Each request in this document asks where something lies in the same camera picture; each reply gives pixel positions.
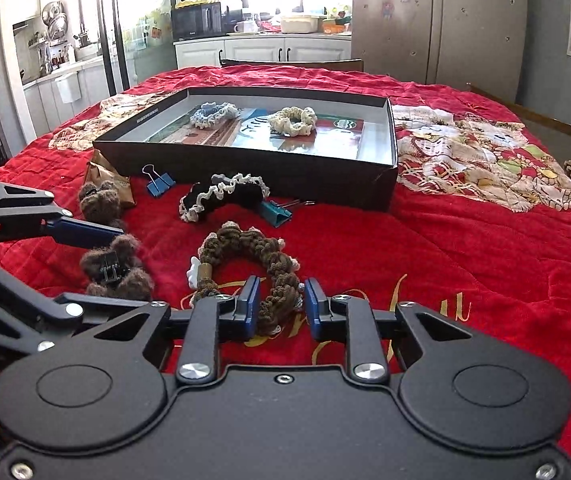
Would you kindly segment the cream crochet scrunchie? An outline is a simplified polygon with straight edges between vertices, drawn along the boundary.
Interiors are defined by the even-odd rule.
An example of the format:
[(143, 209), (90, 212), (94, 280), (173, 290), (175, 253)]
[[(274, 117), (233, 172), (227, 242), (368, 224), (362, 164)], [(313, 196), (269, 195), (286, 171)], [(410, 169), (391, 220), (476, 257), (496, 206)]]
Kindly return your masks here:
[(310, 136), (316, 129), (318, 117), (311, 107), (284, 107), (268, 116), (268, 125), (272, 132), (280, 136)]

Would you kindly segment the black shallow cardboard box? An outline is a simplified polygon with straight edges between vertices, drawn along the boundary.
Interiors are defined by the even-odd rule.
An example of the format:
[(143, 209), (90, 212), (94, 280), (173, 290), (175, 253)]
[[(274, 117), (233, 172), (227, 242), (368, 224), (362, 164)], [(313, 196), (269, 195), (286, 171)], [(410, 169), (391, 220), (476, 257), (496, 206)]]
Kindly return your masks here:
[(260, 177), (276, 196), (389, 208), (398, 174), (391, 103), (332, 91), (189, 88), (93, 142), (123, 176), (152, 166), (176, 182)]

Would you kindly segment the wooden chair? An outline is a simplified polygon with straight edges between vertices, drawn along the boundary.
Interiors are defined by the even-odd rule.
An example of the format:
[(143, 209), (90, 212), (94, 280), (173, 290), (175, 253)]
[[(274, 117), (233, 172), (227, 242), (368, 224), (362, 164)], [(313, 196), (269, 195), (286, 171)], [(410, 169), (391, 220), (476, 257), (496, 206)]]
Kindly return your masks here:
[(567, 136), (571, 136), (571, 124), (568, 124), (567, 122), (561, 122), (561, 120), (558, 120), (557, 118), (537, 113), (535, 110), (531, 110), (530, 108), (527, 108), (523, 105), (506, 101), (502, 98), (499, 98), (499, 96), (494, 96), (493, 94), (474, 86), (474, 84), (471, 84), (471, 82), (467, 83), (467, 88), (470, 92), (501, 104), (508, 110), (511, 110), (514, 115), (517, 115), (520, 118), (529, 120), (530, 122), (535, 122), (538, 125), (561, 132)]
[(344, 61), (327, 61), (327, 62), (270, 62), (270, 61), (244, 61), (244, 60), (230, 60), (230, 58), (223, 58), (220, 61), (221, 67), (231, 66), (293, 66), (302, 68), (324, 68), (325, 70), (335, 70), (336, 72), (359, 72), (365, 71), (365, 62), (360, 58), (355, 60)]

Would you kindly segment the dark brown braided scrunchie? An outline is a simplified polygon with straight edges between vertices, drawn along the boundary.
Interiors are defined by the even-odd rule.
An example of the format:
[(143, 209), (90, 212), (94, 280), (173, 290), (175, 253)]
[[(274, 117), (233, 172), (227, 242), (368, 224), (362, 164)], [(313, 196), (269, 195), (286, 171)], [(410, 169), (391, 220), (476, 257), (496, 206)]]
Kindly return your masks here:
[(205, 236), (186, 271), (192, 289), (191, 306), (225, 292), (227, 287), (218, 280), (219, 272), (232, 274), (235, 263), (244, 271), (258, 273), (256, 334), (272, 337), (281, 332), (291, 316), (303, 308), (299, 262), (287, 255), (285, 240), (253, 226), (244, 229), (228, 221)]

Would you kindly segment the white kitchen cabinet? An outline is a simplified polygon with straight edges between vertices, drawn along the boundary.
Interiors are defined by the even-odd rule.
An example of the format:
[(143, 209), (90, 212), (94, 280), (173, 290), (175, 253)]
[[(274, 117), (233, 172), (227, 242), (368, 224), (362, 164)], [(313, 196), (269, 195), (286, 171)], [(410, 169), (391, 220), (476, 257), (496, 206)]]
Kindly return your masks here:
[(179, 68), (220, 66), (222, 60), (319, 63), (351, 58), (351, 34), (262, 34), (200, 38), (174, 43)]

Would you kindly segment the black microwave oven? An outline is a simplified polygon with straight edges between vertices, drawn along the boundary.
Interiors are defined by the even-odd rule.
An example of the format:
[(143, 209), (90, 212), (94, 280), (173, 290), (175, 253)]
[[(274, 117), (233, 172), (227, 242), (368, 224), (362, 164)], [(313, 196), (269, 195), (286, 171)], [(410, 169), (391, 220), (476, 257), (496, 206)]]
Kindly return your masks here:
[(194, 3), (171, 10), (174, 41), (223, 35), (221, 3)]

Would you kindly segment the brown pyramid packet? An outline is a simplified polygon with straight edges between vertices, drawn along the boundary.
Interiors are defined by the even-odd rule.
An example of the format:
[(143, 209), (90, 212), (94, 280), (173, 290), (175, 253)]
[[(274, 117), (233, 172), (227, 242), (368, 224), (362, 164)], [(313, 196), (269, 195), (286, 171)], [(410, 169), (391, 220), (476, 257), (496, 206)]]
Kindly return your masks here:
[(120, 203), (124, 208), (132, 208), (136, 206), (136, 201), (132, 194), (130, 179), (118, 174), (117, 170), (103, 156), (103, 154), (99, 150), (94, 150), (87, 163), (84, 183), (92, 183), (95, 186), (99, 186), (104, 182), (112, 182), (116, 186)]

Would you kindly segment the blue crochet scrunchie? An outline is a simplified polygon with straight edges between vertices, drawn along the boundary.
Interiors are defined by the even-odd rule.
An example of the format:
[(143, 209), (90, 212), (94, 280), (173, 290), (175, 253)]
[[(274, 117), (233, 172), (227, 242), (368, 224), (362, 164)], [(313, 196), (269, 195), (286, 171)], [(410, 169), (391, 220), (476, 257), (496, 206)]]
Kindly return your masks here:
[(210, 129), (229, 119), (238, 117), (238, 107), (229, 102), (203, 103), (191, 116), (190, 124), (199, 129)]

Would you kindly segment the steel double-door refrigerator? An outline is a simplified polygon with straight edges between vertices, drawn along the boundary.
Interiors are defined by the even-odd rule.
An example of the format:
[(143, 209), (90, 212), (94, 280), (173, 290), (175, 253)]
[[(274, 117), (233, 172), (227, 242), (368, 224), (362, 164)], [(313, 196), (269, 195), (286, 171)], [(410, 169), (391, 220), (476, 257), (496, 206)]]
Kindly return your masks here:
[(354, 0), (351, 52), (370, 74), (517, 96), (527, 0)]

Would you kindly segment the teal binder clip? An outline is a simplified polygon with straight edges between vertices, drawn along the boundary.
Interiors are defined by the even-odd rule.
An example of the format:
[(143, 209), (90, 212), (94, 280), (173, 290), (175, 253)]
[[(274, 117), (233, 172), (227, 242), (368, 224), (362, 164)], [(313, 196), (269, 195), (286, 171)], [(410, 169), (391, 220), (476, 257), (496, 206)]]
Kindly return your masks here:
[(279, 228), (289, 222), (293, 217), (293, 211), (297, 207), (314, 205), (313, 200), (292, 200), (288, 203), (279, 204), (273, 200), (264, 200), (258, 208), (259, 215), (270, 226)]

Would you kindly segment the black white-trim scrunchie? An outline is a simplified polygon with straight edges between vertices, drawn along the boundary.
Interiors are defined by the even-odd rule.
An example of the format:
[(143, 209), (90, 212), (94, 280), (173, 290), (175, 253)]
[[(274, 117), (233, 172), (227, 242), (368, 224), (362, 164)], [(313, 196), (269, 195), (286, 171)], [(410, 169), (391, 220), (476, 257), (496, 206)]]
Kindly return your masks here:
[(188, 223), (204, 220), (214, 210), (229, 204), (256, 209), (270, 196), (262, 177), (251, 174), (213, 174), (208, 181), (196, 182), (179, 200), (179, 218)]

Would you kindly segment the brown fuzzy claw clip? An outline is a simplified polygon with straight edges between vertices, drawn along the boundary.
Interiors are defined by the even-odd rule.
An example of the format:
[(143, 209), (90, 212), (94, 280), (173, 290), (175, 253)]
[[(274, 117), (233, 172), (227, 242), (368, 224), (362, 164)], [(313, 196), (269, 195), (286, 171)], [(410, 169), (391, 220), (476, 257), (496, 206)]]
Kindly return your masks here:
[(106, 180), (100, 184), (85, 183), (78, 193), (78, 202), (84, 218), (103, 226), (122, 229), (124, 222), (120, 218), (122, 207), (115, 183)]
[(89, 296), (150, 301), (154, 282), (138, 256), (140, 242), (130, 234), (118, 235), (107, 247), (86, 252), (80, 269), (89, 284)]

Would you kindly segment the blue binder clip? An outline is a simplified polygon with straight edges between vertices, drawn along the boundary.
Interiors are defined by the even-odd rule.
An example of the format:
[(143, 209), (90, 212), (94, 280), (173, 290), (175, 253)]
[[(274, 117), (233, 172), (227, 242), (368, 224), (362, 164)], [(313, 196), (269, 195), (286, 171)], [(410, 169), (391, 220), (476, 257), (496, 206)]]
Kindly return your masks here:
[(167, 172), (159, 174), (153, 164), (144, 165), (141, 172), (148, 177), (146, 189), (148, 194), (154, 198), (159, 198), (176, 185), (174, 179)]

